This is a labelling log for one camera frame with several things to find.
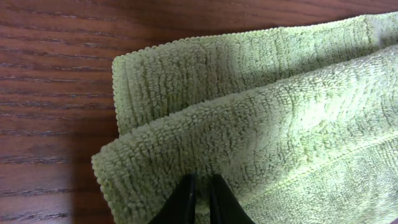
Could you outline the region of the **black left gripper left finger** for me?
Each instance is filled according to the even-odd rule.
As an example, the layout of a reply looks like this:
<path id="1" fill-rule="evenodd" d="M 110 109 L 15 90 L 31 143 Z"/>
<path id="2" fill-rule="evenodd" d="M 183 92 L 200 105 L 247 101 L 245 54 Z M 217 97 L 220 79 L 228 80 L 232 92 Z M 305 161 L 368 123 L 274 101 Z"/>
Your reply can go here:
<path id="1" fill-rule="evenodd" d="M 195 189 L 195 176 L 183 176 L 159 213 L 148 224 L 194 224 Z"/>

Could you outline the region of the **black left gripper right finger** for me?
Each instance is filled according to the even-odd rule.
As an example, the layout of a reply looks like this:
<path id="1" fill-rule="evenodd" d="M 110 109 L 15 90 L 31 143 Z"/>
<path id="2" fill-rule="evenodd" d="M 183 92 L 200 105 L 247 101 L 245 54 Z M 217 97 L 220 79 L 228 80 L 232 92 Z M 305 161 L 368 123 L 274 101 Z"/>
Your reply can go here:
<path id="1" fill-rule="evenodd" d="M 220 174 L 215 174 L 210 188 L 211 224 L 254 224 Z"/>

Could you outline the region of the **green cloth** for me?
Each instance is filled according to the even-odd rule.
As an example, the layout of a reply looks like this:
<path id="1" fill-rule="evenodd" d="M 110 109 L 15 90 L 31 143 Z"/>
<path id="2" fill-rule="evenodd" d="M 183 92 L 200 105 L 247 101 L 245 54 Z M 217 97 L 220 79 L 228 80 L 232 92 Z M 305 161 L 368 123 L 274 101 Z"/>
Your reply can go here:
<path id="1" fill-rule="evenodd" d="M 119 137 L 91 163 L 116 223 L 223 176 L 256 223 L 397 218 L 397 13 L 192 37 L 112 64 Z"/>

